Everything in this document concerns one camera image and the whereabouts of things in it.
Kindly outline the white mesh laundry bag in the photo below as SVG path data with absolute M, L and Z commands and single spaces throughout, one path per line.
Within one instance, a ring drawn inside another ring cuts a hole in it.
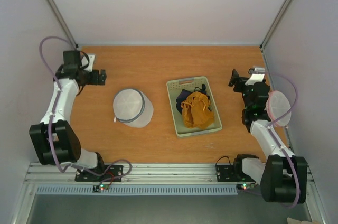
M 146 95 L 138 89 L 120 90 L 114 97 L 114 122 L 119 121 L 129 127 L 147 126 L 154 113 L 154 107 Z

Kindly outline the mustard orange bra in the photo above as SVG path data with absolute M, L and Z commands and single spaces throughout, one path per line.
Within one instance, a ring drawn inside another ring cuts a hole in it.
M 187 128 L 206 129 L 215 121 L 214 112 L 210 110 L 211 102 L 207 95 L 195 91 L 181 102 L 182 120 Z

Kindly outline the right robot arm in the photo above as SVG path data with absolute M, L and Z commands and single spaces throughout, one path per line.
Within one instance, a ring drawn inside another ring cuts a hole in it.
M 291 207 L 306 200 L 307 162 L 296 156 L 280 139 L 275 127 L 286 127 L 295 104 L 266 83 L 264 68 L 249 69 L 249 77 L 233 69 L 229 86 L 242 95 L 242 123 L 261 147 L 266 162 L 255 155 L 239 154 L 233 162 L 237 179 L 250 177 L 261 189 L 266 202 L 288 203 Z

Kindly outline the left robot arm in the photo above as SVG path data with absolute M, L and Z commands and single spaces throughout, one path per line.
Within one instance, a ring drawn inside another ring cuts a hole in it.
M 53 73 L 53 94 L 48 109 L 38 124 L 32 125 L 29 135 L 42 165 L 56 166 L 60 172 L 68 167 L 88 169 L 95 181 L 106 176 L 99 154 L 81 147 L 70 126 L 75 98 L 86 85 L 103 86 L 107 78 L 104 69 L 94 69 L 96 55 L 82 51 L 65 51 L 63 64 Z

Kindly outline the navy blue bra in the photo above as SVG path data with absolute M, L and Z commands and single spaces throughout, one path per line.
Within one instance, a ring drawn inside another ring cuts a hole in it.
M 202 84 L 200 87 L 195 87 L 194 88 L 194 92 L 200 92 L 204 95 L 206 95 L 206 97 L 208 98 L 208 101 L 210 101 L 210 96 L 208 95 L 207 91 L 206 91 L 206 85 Z M 192 91 L 188 91 L 186 89 L 183 89 L 179 96 L 176 99 L 176 109 L 177 111 L 181 114 L 183 111 L 183 107 L 181 106 L 181 104 L 183 102 L 185 102 L 188 98 L 189 95 L 193 94 Z

